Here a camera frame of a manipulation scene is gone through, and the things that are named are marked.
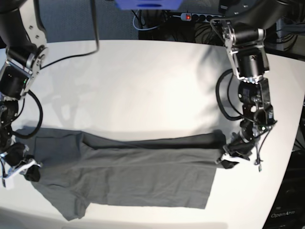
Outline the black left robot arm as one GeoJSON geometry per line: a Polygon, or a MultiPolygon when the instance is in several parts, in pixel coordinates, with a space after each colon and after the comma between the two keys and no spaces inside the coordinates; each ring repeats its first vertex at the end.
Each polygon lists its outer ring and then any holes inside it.
{"type": "Polygon", "coordinates": [[[264,41],[266,30],[275,24],[294,6],[303,6],[303,0],[257,0],[243,12],[217,18],[222,30],[210,25],[224,43],[231,69],[219,77],[215,93],[218,107],[229,121],[240,121],[240,130],[233,133],[231,142],[224,145],[216,164],[231,169],[242,162],[250,161],[253,148],[256,149],[254,165],[261,166],[261,136],[268,136],[276,125],[274,108],[271,104],[268,79],[264,77],[269,68],[264,41]],[[243,111],[238,116],[230,116],[220,98],[220,84],[228,74],[236,76],[239,100],[243,111]]]}

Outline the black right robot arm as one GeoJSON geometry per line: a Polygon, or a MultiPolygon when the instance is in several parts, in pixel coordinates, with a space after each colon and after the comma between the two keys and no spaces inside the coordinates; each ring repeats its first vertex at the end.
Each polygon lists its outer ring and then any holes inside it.
{"type": "Polygon", "coordinates": [[[37,134],[43,110],[37,96],[30,90],[48,54],[46,31],[40,17],[37,0],[2,0],[0,2],[0,37],[6,45],[6,59],[0,70],[0,163],[1,181],[6,189],[13,188],[17,174],[38,182],[41,163],[28,154],[28,146],[14,142],[13,137],[29,139],[37,134]],[[29,95],[39,109],[39,120],[34,130],[22,135],[11,125],[22,113],[19,100],[29,95]]]}

